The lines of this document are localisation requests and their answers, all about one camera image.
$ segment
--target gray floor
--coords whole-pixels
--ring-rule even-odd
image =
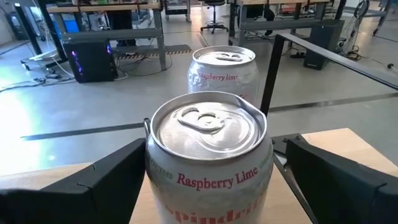
[[[227,14],[227,6],[218,8],[220,19]],[[186,23],[183,16],[171,16],[169,21],[164,20],[165,44],[187,44],[193,50],[204,45],[226,45],[227,33],[224,30],[216,31],[215,34],[207,31],[200,34],[200,27],[211,16],[211,9],[194,7],[192,24]],[[356,44],[364,56],[385,64],[398,64],[398,24],[394,20],[395,15],[389,16],[389,19],[379,34],[383,38],[371,35],[377,26],[375,19],[365,19]],[[138,42],[140,45],[148,43],[148,40]],[[30,72],[21,67],[19,60],[32,55],[28,46],[0,56],[0,86],[43,77],[40,67],[33,65]],[[257,53],[262,91],[272,46],[264,42],[246,47]],[[178,54],[167,57],[167,65],[172,63],[170,69],[146,77],[135,75],[158,72],[159,60],[143,61],[129,71],[128,78],[116,82],[70,83],[0,93],[0,175],[93,162],[136,138],[144,137],[144,130],[139,128],[35,141],[21,139],[21,136],[139,123],[145,117],[151,117],[162,103],[187,92],[186,73],[191,56]],[[283,57],[272,107],[395,93],[339,65],[329,63],[324,70],[314,71],[304,68],[302,62],[301,59]],[[388,72],[383,65],[368,58],[359,63]],[[67,63],[63,66],[70,71]],[[398,164],[397,111],[398,98],[388,98],[275,112],[269,116],[269,131],[277,136],[351,128]]]

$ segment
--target aluminum can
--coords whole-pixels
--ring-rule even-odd
[[[256,54],[242,47],[213,46],[195,51],[188,69],[188,92],[225,91],[256,106],[259,71]]]
[[[162,223],[259,223],[273,161],[257,108],[230,93],[189,93],[162,105],[146,131]]]

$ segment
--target wooden surface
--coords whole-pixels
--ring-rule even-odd
[[[93,5],[93,6],[80,6],[81,12],[96,12],[96,11],[120,11],[120,10],[136,10],[138,6],[136,4],[122,4],[118,5]],[[140,4],[139,9],[160,9],[159,2],[148,2],[148,4]],[[57,6],[49,6],[47,7],[47,11],[49,13],[71,13],[71,12],[79,12],[79,9],[76,6],[68,6],[68,7],[57,7]]]
[[[317,2],[330,2],[330,0],[310,0],[310,3]],[[252,4],[295,4],[295,3],[308,3],[307,0],[237,0],[236,4],[252,5]]]
[[[397,166],[350,129],[336,129],[303,134],[303,136],[314,146],[355,160],[373,169],[398,176]],[[11,187],[40,189],[88,165],[65,166],[0,177],[0,189]],[[149,180],[145,177],[130,223],[156,224],[159,222]],[[262,213],[261,223],[310,223],[303,208],[275,166],[267,191],[266,206]]]

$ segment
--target can label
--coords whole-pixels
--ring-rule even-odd
[[[272,146],[210,168],[171,158],[157,155],[147,164],[164,224],[258,222],[272,173]]]
[[[190,93],[225,91],[256,105],[259,72],[254,61],[240,67],[212,67],[193,61],[187,76]]]

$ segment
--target chair base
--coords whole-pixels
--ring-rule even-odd
[[[201,27],[201,28],[200,28],[200,31],[203,32],[204,29],[213,29],[213,30],[211,31],[212,34],[214,34],[214,30],[215,30],[215,29],[224,29],[224,30],[226,30],[227,32],[229,31],[228,28],[225,27],[225,26],[222,25],[222,24],[208,24],[208,25],[205,26],[205,27]]]

